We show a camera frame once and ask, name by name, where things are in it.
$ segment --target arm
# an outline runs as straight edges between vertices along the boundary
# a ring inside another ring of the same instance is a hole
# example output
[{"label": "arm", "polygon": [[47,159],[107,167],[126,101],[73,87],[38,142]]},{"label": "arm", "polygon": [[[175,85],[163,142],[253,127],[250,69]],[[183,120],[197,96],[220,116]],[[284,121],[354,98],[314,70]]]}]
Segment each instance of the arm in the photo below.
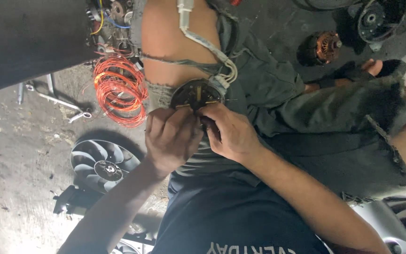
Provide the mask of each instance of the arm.
[{"label": "arm", "polygon": [[197,150],[203,136],[198,126],[189,108],[152,111],[145,131],[147,156],[86,213],[58,254],[76,253],[88,245],[110,253],[157,184]]},{"label": "arm", "polygon": [[219,103],[200,109],[200,113],[215,123],[206,122],[212,150],[244,165],[288,201],[332,250],[389,253],[376,231],[339,197],[262,146],[245,116]]}]

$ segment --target wire connector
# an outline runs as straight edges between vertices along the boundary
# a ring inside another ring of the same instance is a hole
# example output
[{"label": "wire connector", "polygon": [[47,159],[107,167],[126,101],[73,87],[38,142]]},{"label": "wire connector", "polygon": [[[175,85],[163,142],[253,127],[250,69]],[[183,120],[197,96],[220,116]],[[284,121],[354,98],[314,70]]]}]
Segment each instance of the wire connector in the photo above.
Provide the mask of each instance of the wire connector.
[{"label": "wire connector", "polygon": [[187,31],[189,29],[189,15],[194,8],[194,0],[177,0],[177,3],[180,14],[180,29]]}]

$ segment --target hand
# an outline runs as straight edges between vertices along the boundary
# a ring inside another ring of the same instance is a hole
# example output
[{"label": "hand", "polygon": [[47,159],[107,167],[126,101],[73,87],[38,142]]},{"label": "hand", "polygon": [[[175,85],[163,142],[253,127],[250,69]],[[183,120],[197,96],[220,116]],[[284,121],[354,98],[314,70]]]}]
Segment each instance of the hand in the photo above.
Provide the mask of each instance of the hand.
[{"label": "hand", "polygon": [[201,108],[199,113],[215,122],[202,118],[215,153],[246,166],[264,148],[247,117],[230,111],[223,104],[210,104]]},{"label": "hand", "polygon": [[184,165],[197,151],[203,131],[189,107],[158,108],[148,114],[145,144],[147,156],[162,176]]}]

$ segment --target black t-shirt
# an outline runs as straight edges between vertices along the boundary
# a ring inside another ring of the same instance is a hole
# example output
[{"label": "black t-shirt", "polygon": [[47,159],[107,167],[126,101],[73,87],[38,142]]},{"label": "black t-shirt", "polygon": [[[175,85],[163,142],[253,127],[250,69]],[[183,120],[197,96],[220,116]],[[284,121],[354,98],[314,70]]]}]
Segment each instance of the black t-shirt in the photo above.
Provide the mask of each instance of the black t-shirt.
[{"label": "black t-shirt", "polygon": [[263,183],[172,173],[152,254],[328,254],[296,211]]}]

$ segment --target combination wrench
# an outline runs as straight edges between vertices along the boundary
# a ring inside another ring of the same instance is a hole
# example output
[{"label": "combination wrench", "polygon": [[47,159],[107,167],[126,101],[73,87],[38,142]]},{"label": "combination wrench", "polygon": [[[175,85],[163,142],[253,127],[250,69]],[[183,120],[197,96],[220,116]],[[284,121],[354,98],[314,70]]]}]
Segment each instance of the combination wrench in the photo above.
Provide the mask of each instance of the combination wrench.
[{"label": "combination wrench", "polygon": [[27,89],[28,91],[36,92],[36,93],[38,94],[38,96],[43,97],[43,98],[45,98],[45,99],[47,99],[47,100],[51,100],[51,101],[60,103],[60,104],[62,104],[62,105],[64,105],[64,106],[71,107],[71,108],[76,109],[77,111],[79,111],[79,114],[75,115],[75,116],[72,117],[72,118],[68,118],[68,122],[69,122],[69,123],[72,123],[74,120],[76,120],[76,119],[78,119],[78,118],[81,118],[81,117],[84,117],[84,118],[91,118],[91,117],[92,117],[92,114],[91,114],[91,113],[89,113],[89,112],[84,112],[80,107],[78,107],[78,106],[76,106],[76,105],[74,105],[74,104],[68,103],[68,102],[66,102],[66,101],[62,101],[62,100],[60,100],[60,99],[57,99],[57,98],[54,98],[54,97],[52,97],[52,96],[49,96],[49,95],[46,95],[46,94],[44,94],[44,93],[39,92],[39,91],[38,91],[33,85],[31,85],[31,84],[26,84],[26,89]]}]

